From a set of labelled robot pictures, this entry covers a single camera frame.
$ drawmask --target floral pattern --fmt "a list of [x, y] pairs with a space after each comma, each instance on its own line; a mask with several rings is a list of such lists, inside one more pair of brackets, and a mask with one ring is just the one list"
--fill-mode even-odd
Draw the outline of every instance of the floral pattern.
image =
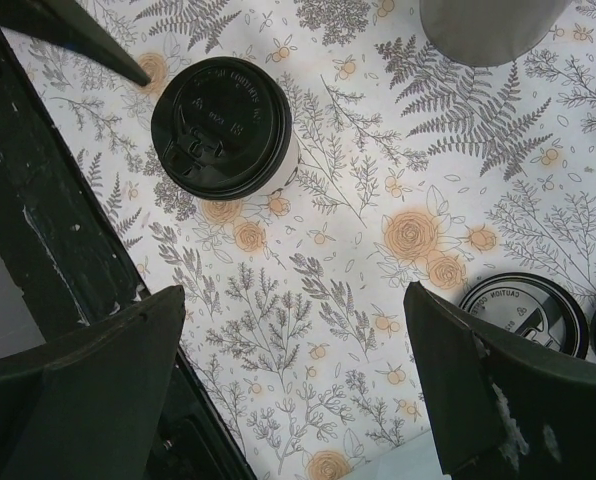
[[[596, 0], [515, 62], [468, 68], [415, 0], [83, 0], [143, 66], [137, 88], [7, 33], [152, 291], [181, 284], [182, 346], [261, 479], [335, 480], [429, 428], [402, 300], [521, 270], [596, 305]], [[287, 94], [292, 185], [199, 200], [151, 113], [207, 56]], [[78, 232], [74, 222], [72, 230]]]

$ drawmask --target printed plant sprig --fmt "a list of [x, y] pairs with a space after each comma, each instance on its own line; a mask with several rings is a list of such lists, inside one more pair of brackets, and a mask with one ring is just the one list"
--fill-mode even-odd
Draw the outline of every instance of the printed plant sprig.
[[320, 317], [330, 326], [329, 331], [343, 341], [353, 338], [369, 360], [368, 352], [377, 348], [376, 333], [367, 314], [356, 309], [349, 283], [330, 279], [331, 287], [327, 287], [325, 271], [318, 260], [300, 253], [289, 258], [295, 264], [294, 270], [303, 275], [303, 290], [320, 301]]
[[287, 392], [291, 387], [285, 374], [296, 364], [300, 352], [297, 340], [311, 330], [311, 302], [292, 292], [278, 295], [278, 286], [263, 268], [256, 288], [253, 269], [240, 263], [238, 276], [229, 278], [226, 293], [244, 303], [244, 314], [238, 320], [229, 320], [220, 330], [209, 329], [207, 341], [217, 345], [221, 353], [240, 360], [245, 370], [277, 375]]

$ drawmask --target coffee cup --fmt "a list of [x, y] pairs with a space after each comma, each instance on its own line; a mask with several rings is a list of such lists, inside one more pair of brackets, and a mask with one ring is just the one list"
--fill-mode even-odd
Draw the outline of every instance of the coffee cup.
[[298, 172], [285, 93], [238, 58], [209, 58], [177, 75], [156, 104], [151, 133], [167, 174], [205, 200], [271, 195]]

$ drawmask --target black metal frame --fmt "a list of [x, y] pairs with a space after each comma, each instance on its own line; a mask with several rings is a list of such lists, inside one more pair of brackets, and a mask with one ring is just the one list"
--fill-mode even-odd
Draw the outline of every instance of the black metal frame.
[[[149, 295], [1, 31], [0, 255], [47, 341]], [[147, 471], [255, 479], [180, 349]]]

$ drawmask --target orange rose illustration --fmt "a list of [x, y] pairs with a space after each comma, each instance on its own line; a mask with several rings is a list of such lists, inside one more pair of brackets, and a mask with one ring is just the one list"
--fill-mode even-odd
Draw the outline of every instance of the orange rose illustration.
[[436, 287], [449, 290], [465, 282], [466, 268], [454, 257], [431, 252], [427, 263], [429, 280]]
[[214, 202], [203, 200], [200, 203], [202, 213], [209, 223], [224, 225], [233, 222], [242, 212], [242, 200], [232, 202]]
[[425, 257], [438, 242], [438, 231], [432, 219], [423, 213], [397, 215], [385, 231], [385, 245], [400, 260], [413, 262]]
[[269, 196], [269, 203], [267, 203], [269, 211], [277, 217], [284, 217], [291, 211], [291, 204], [286, 198], [280, 196], [280, 192]]
[[138, 57], [137, 62], [151, 78], [151, 83], [140, 87], [139, 90], [146, 95], [160, 96], [167, 86], [167, 75], [169, 74], [165, 58], [159, 53], [145, 53]]
[[267, 243], [265, 231], [253, 222], [244, 222], [234, 227], [236, 245], [245, 252], [255, 252]]
[[309, 480], [338, 480], [348, 473], [351, 473], [351, 466], [338, 452], [318, 452], [307, 465]]
[[479, 252], [486, 252], [496, 246], [496, 234], [487, 230], [484, 226], [478, 230], [469, 229], [469, 236], [467, 237], [469, 245], [474, 247]]

